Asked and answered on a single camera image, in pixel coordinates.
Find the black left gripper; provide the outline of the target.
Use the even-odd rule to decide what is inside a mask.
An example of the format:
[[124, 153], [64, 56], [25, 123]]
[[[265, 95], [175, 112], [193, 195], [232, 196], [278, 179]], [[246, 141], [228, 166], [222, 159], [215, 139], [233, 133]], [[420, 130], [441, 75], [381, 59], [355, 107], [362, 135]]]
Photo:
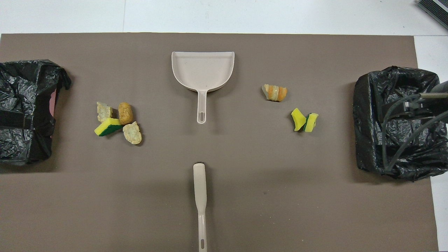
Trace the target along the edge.
[[24, 113], [0, 110], [0, 128], [54, 128], [53, 117], [26, 118]]

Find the black-bagged bin with pink patch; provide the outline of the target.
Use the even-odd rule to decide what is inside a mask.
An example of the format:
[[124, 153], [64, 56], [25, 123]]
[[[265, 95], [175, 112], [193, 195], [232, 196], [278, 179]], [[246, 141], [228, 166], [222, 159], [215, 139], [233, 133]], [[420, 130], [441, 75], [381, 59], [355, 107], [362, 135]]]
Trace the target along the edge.
[[[26, 118], [54, 118], [61, 89], [71, 86], [66, 70], [50, 60], [0, 62], [0, 110], [24, 113]], [[0, 128], [0, 164], [47, 160], [55, 127], [56, 122], [54, 128]]]

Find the pale squarish bread chunk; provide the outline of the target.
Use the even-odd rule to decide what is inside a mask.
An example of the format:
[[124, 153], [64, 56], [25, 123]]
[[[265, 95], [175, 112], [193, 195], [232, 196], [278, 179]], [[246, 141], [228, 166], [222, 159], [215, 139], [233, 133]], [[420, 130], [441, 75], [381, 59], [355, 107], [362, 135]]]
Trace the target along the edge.
[[97, 104], [97, 119], [103, 123], [106, 119], [113, 117], [113, 108], [103, 102], [96, 102]]

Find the brown bread roll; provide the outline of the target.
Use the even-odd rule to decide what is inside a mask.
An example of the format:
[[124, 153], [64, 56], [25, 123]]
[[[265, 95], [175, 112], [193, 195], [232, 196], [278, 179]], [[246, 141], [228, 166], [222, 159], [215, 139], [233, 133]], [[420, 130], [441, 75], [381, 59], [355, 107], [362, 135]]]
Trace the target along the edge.
[[134, 122], [132, 106], [128, 102], [121, 102], [118, 106], [119, 122], [127, 125]]

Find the orange striped croissant piece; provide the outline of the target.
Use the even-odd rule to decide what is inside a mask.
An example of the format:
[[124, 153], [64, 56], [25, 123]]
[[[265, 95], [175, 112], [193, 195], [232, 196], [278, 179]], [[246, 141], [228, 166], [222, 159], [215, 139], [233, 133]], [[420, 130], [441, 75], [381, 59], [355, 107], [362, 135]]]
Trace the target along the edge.
[[270, 84], [262, 85], [261, 89], [265, 98], [271, 102], [282, 102], [288, 93], [287, 88]]

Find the beige plastic dustpan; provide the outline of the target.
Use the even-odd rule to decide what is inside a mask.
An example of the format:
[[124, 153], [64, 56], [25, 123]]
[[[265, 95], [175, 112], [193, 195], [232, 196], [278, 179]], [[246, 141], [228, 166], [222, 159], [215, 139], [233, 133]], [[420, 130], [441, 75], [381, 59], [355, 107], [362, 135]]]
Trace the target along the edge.
[[185, 88], [197, 92], [198, 124], [207, 120], [207, 95], [224, 86], [234, 69], [235, 53], [182, 52], [171, 53], [171, 67], [175, 79]]

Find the black-bagged trash bin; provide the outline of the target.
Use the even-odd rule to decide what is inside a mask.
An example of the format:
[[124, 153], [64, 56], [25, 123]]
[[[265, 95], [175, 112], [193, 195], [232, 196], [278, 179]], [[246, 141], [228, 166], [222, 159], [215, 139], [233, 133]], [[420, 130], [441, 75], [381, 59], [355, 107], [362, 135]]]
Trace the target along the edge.
[[440, 83], [433, 72], [397, 66], [357, 80], [352, 114], [359, 169], [408, 181], [448, 172], [448, 112], [404, 118], [404, 102]]

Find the yellow green sponge block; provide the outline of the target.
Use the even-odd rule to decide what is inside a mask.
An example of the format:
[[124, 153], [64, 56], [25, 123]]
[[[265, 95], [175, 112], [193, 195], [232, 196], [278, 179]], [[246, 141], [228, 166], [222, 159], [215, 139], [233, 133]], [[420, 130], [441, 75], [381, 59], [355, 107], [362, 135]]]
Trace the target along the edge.
[[94, 130], [94, 133], [96, 134], [96, 136], [101, 137], [112, 134], [122, 128], [123, 125], [120, 124], [119, 119], [107, 118]]

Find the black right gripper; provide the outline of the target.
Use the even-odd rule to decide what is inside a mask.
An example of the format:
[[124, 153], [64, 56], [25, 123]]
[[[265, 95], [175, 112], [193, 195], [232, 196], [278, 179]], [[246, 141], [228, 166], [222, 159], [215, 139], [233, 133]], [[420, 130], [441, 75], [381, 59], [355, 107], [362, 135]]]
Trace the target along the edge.
[[440, 83], [419, 98], [404, 102], [404, 118], [425, 119], [448, 112], [448, 81]]

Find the yellow sponge piece green stripe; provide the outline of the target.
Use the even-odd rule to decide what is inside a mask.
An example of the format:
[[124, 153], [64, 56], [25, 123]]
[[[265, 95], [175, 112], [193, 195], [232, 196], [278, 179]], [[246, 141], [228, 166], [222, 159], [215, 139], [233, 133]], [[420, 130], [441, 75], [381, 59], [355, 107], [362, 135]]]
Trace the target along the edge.
[[312, 132], [315, 129], [317, 118], [317, 113], [309, 113], [306, 118], [306, 123], [304, 125], [304, 132]]

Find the brown table mat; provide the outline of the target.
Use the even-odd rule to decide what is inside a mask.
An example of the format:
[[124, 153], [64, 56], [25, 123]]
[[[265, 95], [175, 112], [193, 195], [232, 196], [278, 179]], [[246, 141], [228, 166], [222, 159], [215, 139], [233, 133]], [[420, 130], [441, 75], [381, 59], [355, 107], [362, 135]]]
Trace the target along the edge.
[[[171, 54], [235, 53], [198, 124]], [[3, 34], [0, 62], [65, 68], [50, 159], [0, 164], [0, 252], [197, 252], [193, 164], [206, 164], [208, 250], [437, 251], [431, 181], [357, 168], [354, 84], [417, 67], [412, 36]], [[261, 86], [288, 89], [282, 102]], [[96, 136], [96, 102], [128, 102], [142, 141]], [[291, 112], [317, 113], [294, 131]]]

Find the pale lobed bread chunk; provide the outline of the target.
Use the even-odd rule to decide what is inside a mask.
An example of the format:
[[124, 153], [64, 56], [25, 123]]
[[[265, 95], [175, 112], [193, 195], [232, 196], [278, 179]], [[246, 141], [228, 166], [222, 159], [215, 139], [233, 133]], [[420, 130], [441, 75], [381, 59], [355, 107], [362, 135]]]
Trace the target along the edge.
[[142, 141], [139, 125], [136, 121], [126, 124], [122, 128], [125, 139], [132, 145], [139, 145]]

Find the curved yellow sponge piece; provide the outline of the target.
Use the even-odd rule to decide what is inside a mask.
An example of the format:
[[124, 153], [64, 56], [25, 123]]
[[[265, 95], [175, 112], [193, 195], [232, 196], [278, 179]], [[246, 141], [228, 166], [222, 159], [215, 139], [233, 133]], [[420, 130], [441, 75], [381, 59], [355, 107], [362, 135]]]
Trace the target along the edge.
[[294, 131], [299, 131], [307, 123], [307, 117], [296, 107], [292, 112], [291, 116], [294, 123]]

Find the beige hand brush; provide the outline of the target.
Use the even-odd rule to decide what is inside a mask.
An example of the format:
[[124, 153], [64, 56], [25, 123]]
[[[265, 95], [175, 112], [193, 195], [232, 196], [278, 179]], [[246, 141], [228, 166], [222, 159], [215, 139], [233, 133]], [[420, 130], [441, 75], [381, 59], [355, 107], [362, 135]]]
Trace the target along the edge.
[[207, 252], [207, 231], [206, 231], [206, 205], [207, 205], [207, 182], [205, 164], [195, 163], [192, 167], [194, 176], [195, 204], [197, 207], [198, 226], [198, 251]]

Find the dark grey ribbed panel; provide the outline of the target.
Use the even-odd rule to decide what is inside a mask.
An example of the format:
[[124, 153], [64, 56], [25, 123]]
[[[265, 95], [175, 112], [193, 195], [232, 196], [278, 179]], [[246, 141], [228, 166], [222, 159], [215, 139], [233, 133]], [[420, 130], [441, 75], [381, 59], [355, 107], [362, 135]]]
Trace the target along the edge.
[[448, 0], [415, 0], [421, 10], [448, 30]]

